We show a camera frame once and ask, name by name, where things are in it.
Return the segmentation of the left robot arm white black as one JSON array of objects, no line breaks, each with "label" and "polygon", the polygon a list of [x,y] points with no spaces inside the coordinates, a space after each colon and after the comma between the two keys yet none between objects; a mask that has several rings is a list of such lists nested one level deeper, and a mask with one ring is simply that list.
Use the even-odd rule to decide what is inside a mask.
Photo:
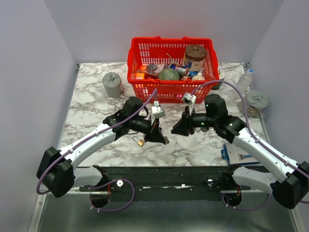
[{"label": "left robot arm white black", "polygon": [[146,104],[137,97],[130,97],[122,109],[106,117],[96,129],[80,140],[61,149],[48,148],[37,170],[37,188],[44,185],[56,198],[75,187],[92,186],[97,191],[104,190],[107,185],[106,171],[95,165],[89,168],[80,168],[79,165],[130,130],[143,133],[146,142],[168,144],[159,126],[159,118],[165,115],[163,106],[155,101],[146,116],[139,114],[142,109],[147,109]]}]

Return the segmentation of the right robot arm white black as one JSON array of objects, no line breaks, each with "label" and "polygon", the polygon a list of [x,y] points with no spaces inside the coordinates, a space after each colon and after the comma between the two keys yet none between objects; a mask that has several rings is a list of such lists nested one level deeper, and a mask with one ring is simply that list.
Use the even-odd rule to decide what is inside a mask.
[{"label": "right robot arm white black", "polygon": [[243,120],[229,115],[224,99],[218,94],[205,97],[205,113],[195,112],[193,98],[189,93],[183,97],[188,106],[171,133],[189,136],[196,128],[213,128],[219,137],[247,152],[268,170],[268,173],[262,173],[236,166],[222,177],[223,186],[227,189],[248,186],[271,194],[283,207],[294,209],[309,192],[309,164],[282,154]]}]

